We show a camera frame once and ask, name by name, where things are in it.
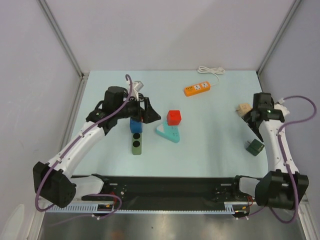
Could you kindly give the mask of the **blue cube plug adapter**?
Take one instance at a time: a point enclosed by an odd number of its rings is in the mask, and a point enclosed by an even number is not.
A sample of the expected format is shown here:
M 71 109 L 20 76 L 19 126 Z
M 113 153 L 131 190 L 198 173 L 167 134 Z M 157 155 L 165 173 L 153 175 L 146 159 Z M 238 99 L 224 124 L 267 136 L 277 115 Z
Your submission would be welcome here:
M 142 122 L 130 119 L 129 129 L 132 134 L 141 134 L 143 132 Z

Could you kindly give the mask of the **dark green cube adapter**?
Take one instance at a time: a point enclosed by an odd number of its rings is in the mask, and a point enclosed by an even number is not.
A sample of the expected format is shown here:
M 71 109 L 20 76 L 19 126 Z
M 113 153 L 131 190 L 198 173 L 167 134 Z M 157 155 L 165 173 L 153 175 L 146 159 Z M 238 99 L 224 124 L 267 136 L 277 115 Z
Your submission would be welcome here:
M 253 156 L 257 156 L 265 147 L 265 145 L 257 139 L 247 142 L 245 149 Z

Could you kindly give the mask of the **red cube plug adapter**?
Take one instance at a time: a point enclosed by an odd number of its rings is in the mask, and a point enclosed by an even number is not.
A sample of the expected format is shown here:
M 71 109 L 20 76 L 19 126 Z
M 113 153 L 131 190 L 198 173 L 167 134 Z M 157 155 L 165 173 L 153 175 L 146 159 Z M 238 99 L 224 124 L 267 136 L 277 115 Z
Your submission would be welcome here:
M 166 121 L 169 126 L 178 126 L 182 120 L 179 110 L 169 110 L 166 116 Z

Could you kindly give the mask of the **green power strip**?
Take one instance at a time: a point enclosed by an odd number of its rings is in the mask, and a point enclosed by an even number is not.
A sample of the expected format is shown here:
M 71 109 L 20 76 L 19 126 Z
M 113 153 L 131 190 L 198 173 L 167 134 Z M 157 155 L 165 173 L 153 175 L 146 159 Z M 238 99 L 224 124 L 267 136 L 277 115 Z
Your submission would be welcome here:
M 142 154 L 142 134 L 141 133 L 132 134 L 131 152 L 134 156 L 138 156 Z

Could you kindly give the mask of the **teal triangular power socket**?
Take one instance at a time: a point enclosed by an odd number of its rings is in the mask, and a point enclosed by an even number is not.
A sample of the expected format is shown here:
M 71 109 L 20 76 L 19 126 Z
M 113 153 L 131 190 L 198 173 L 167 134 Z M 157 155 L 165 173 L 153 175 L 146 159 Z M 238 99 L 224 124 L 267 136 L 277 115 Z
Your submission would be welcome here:
M 179 128 L 176 125 L 168 125 L 167 120 L 163 121 L 155 128 L 155 133 L 173 143 L 180 142 Z

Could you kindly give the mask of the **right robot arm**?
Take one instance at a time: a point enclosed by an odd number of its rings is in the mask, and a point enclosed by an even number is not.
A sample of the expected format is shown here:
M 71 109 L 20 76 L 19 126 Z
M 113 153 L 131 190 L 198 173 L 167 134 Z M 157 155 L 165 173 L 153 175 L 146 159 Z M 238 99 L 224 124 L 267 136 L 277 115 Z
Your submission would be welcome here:
M 309 179 L 299 173 L 289 150 L 285 133 L 288 114 L 288 109 L 274 102 L 270 93 L 254 94 L 252 109 L 243 120 L 264 144 L 268 172 L 263 178 L 236 176 L 236 185 L 230 188 L 235 200 L 250 195 L 258 206 L 285 210 L 294 210 L 300 203 Z

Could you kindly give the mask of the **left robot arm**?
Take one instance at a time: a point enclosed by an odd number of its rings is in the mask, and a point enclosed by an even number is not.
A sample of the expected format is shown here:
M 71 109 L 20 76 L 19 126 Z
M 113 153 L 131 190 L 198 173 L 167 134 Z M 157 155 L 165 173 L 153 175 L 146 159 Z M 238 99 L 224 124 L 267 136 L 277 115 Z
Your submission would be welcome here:
M 133 98 L 123 87 L 110 86 L 75 138 L 47 163 L 38 162 L 33 167 L 34 190 L 60 208 L 68 206 L 73 199 L 95 195 L 100 200 L 110 196 L 111 188 L 105 177 L 92 174 L 72 179 L 78 164 L 91 148 L 116 126 L 120 119 L 132 119 L 144 124 L 159 121 L 161 116 L 152 108 L 150 99 Z

